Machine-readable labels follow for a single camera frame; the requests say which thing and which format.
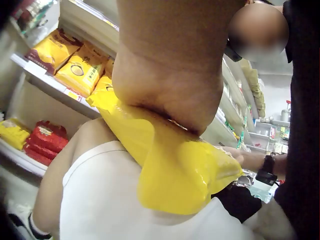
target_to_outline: wall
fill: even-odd
[[[266,117],[273,116],[275,120],[280,120],[281,111],[287,109],[286,100],[291,100],[291,75],[259,74],[259,78],[263,80],[265,86],[263,95],[266,104]]]

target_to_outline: red bag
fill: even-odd
[[[56,126],[49,121],[40,121],[30,134],[30,145],[38,145],[59,153],[68,143],[66,129],[62,126]]]
[[[51,151],[50,149],[43,148],[37,144],[33,144],[30,138],[27,138],[26,140],[27,144],[29,144],[29,148],[37,153],[39,153],[42,156],[47,157],[50,160],[53,160],[58,153]]]
[[[23,146],[23,149],[24,151],[26,152],[26,154],[30,157],[30,158],[33,158],[34,160],[46,165],[46,166],[49,166],[50,163],[52,162],[51,159],[48,159],[47,157],[45,156],[42,156],[41,154],[33,151],[31,148],[30,148],[30,145],[29,144],[25,144]]]

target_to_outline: metal container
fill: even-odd
[[[281,111],[281,121],[288,122],[289,121],[289,115],[290,115],[290,111],[289,110],[282,110]]]

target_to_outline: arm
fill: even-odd
[[[230,152],[244,169],[257,172],[263,166],[264,154],[248,153],[231,147],[223,147],[223,150]],[[284,179],[287,166],[287,155],[277,155],[275,156],[275,160],[274,174],[278,176],[278,179]]]

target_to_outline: black sleeve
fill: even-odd
[[[293,63],[286,180],[275,194],[299,239],[319,239],[319,29],[312,1],[284,3]]]

